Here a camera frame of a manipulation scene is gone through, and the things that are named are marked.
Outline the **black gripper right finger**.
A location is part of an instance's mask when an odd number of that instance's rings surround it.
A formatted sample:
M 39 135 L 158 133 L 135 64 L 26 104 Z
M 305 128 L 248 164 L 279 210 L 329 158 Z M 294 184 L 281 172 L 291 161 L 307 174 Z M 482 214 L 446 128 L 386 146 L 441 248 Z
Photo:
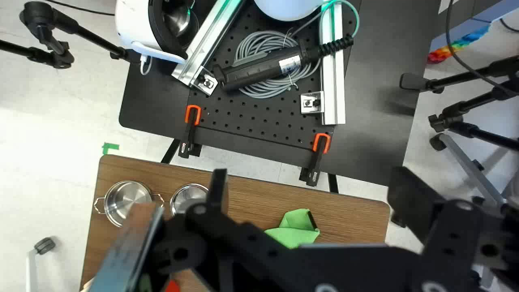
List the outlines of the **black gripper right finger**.
M 425 240 L 445 198 L 407 167 L 396 167 L 391 172 L 388 203 L 393 208 L 391 221 Z

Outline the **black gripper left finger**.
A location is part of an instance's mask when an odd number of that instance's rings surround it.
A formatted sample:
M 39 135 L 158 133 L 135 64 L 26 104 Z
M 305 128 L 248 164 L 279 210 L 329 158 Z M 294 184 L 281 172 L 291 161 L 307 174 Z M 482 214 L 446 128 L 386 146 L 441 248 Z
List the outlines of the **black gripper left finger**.
M 214 210 L 214 211 L 226 214 L 229 210 L 227 197 L 229 197 L 227 171 L 216 169 L 211 177 L 206 205 L 209 210 Z

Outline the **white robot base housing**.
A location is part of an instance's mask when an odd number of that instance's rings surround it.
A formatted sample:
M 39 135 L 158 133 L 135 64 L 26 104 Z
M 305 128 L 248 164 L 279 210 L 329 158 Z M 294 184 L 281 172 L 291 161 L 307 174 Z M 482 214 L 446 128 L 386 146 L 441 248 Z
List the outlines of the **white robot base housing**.
M 185 46 L 200 26 L 198 15 L 198 0 L 117 0 L 115 28 L 127 49 L 183 64 Z

